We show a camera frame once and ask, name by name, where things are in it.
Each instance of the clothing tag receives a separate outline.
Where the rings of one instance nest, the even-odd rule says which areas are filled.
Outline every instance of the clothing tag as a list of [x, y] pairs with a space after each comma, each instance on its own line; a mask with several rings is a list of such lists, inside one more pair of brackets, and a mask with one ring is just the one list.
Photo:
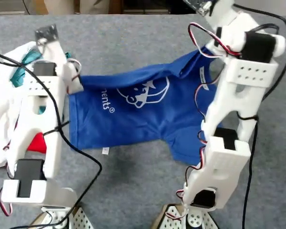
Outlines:
[[[206, 81], [205, 81], [205, 76], [204, 76], [204, 66], [199, 69], [199, 74], [200, 74], [201, 83], [206, 83]], [[203, 87], [205, 90], [209, 91], [208, 85], [204, 84], [202, 87]]]
[[104, 147], [103, 150], [102, 150], [102, 154], [104, 155], [108, 155], [109, 154], [109, 147]]

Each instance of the blue t-shirt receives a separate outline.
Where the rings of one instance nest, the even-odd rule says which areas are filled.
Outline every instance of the blue t-shirt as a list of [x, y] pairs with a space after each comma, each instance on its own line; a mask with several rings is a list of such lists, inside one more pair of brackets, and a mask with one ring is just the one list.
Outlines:
[[[211, 81], [211, 61], [195, 51], [168, 64], [82, 76], [84, 91], [69, 99], [71, 143], [88, 149], [162, 139], [174, 159], [197, 165], [202, 117], [194, 91], [201, 82]], [[203, 112], [215, 90], [214, 85], [200, 90], [197, 101]]]

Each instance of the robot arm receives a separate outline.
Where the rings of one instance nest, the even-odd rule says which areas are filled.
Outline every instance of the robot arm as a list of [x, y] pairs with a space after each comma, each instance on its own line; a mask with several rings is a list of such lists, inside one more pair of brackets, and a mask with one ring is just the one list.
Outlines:
[[[256, 125], [254, 117], [278, 68], [273, 57], [284, 53], [286, 41], [264, 31], [250, 32], [258, 24], [249, 14], [235, 12], [233, 0], [184, 1], [205, 16], [225, 45], [241, 53], [239, 58], [225, 56], [214, 40], [207, 44], [213, 54], [223, 55], [225, 67], [201, 124], [207, 141], [203, 167], [191, 172], [184, 185], [183, 204], [186, 209], [208, 212], [225, 206], [251, 156], [248, 141]], [[244, 90], [236, 92], [238, 85]], [[218, 128], [232, 111], [242, 117], [237, 131]]]

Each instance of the teal fabric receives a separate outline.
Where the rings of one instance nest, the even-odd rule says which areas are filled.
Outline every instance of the teal fabric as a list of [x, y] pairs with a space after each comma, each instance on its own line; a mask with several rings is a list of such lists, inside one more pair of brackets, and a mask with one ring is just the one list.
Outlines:
[[[33, 61], [41, 58], [41, 53], [37, 50], [31, 50], [28, 52], [28, 54], [23, 58], [22, 63], [23, 64], [30, 64]], [[25, 75], [25, 70], [23, 68], [18, 68], [13, 77], [10, 79], [10, 81], [13, 83], [15, 87], [19, 87], [23, 84], [23, 77]]]

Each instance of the gray table surface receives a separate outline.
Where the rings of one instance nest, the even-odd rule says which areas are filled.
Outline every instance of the gray table surface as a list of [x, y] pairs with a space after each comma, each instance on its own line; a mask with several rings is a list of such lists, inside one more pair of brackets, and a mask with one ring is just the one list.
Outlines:
[[[283, 24], [265, 16], [259, 23]], [[83, 65], [83, 74], [112, 74], [148, 64], [170, 62], [195, 47], [187, 25], [206, 22], [196, 15], [184, 16], [15, 16], [0, 17], [0, 49], [12, 50], [34, 40], [34, 30], [56, 23], [65, 51]], [[209, 38], [197, 32], [200, 43]], [[286, 57], [279, 58], [284, 63]], [[286, 229], [286, 75], [278, 89], [262, 104], [254, 176], [249, 197], [248, 229]], [[227, 126], [235, 127], [231, 117]], [[89, 150], [104, 170], [82, 201], [84, 210], [97, 229], [146, 229], [164, 204], [178, 202], [174, 192], [184, 182], [186, 165], [173, 161], [164, 142], [153, 141], [133, 146], [118, 146], [109, 156]], [[62, 165], [57, 181], [81, 193], [96, 173], [96, 165], [63, 146]], [[241, 228], [248, 169], [226, 207], [213, 217], [222, 229]], [[0, 187], [6, 173], [0, 169]], [[39, 213], [36, 208], [14, 206], [6, 218], [0, 211], [0, 229], [30, 223]]]

